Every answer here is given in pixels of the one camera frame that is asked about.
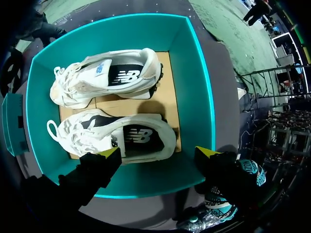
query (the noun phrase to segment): black insole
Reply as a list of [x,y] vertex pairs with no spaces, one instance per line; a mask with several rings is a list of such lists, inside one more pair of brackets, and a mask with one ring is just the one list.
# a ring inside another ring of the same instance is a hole
[[108,85],[118,86],[135,81],[142,71],[141,65],[114,65],[110,66],[108,74]]
[[164,144],[154,129],[142,125],[123,127],[126,156],[144,155],[161,151]]
[[116,120],[121,119],[121,118],[123,117],[122,116],[106,117],[102,115],[95,115],[95,116],[92,116],[89,120],[81,122],[81,125],[83,126],[83,129],[87,129],[90,126],[91,122],[95,120],[94,127],[101,127],[101,126],[109,125],[112,122],[115,122]]

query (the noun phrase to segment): green floor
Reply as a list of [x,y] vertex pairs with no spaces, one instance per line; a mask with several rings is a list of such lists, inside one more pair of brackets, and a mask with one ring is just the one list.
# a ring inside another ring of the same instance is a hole
[[[55,22],[70,12],[83,9],[96,0],[51,0],[44,5],[49,22]],[[260,23],[247,27],[241,19],[247,9],[239,0],[189,0],[206,29],[221,41],[229,50],[234,68],[239,74],[277,67],[274,53],[270,47],[270,38]],[[20,41],[17,49],[24,51],[30,44]],[[266,85],[262,77],[254,76],[256,92],[263,94]],[[275,77],[273,86],[278,92]],[[268,92],[272,87],[268,82]],[[248,85],[249,92],[253,87]]]

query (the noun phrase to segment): new balance logo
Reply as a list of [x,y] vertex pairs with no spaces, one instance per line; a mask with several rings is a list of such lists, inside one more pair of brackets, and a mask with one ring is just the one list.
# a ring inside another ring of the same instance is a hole
[[100,63],[97,67],[96,73],[100,74],[103,70],[104,63]]
[[118,146],[117,137],[111,136],[111,146],[112,147],[117,147]]
[[131,129],[126,137],[126,141],[133,141],[134,143],[146,143],[150,141],[150,135],[152,135],[152,130],[147,129]]
[[139,70],[130,70],[127,73],[123,70],[119,72],[118,76],[113,80],[112,83],[130,83],[136,80],[139,74]]

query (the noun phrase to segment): water bottle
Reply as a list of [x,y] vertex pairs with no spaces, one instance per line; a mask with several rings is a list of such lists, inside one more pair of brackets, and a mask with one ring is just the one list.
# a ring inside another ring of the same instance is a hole
[[192,216],[188,221],[178,224],[177,228],[185,229],[192,233],[199,233],[205,229],[203,222],[197,216]]
[[199,205],[196,208],[196,214],[186,221],[177,223],[178,229],[185,229],[192,233],[199,233],[207,228],[216,226],[224,220],[219,220],[215,216],[210,214],[210,211],[207,211],[204,203]]

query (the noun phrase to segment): gray floor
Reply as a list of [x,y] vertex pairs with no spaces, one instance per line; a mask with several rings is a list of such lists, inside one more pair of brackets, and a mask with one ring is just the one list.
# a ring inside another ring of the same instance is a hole
[[[197,33],[208,65],[216,115],[216,148],[218,150],[236,150],[239,140],[239,103],[237,84],[234,78],[232,63],[225,47],[213,41],[213,37],[204,29],[201,21],[187,0],[103,0],[90,4],[80,12],[72,12],[66,23],[61,26],[68,31],[85,25],[91,20],[99,20],[114,15],[158,12],[191,16],[191,22]],[[30,66],[32,58],[42,49],[40,41],[33,42],[25,51],[26,66]],[[25,72],[24,81],[28,78]],[[20,89],[25,93],[26,83]],[[3,148],[2,154],[8,166],[16,168],[16,160]],[[40,176],[33,153],[29,152],[17,158],[25,177]],[[12,174],[18,186],[20,171]],[[134,200],[113,200],[93,198],[81,212],[96,219],[125,227],[164,230],[175,228],[172,217],[185,207],[197,206],[203,197],[196,194],[193,188],[178,193]]]

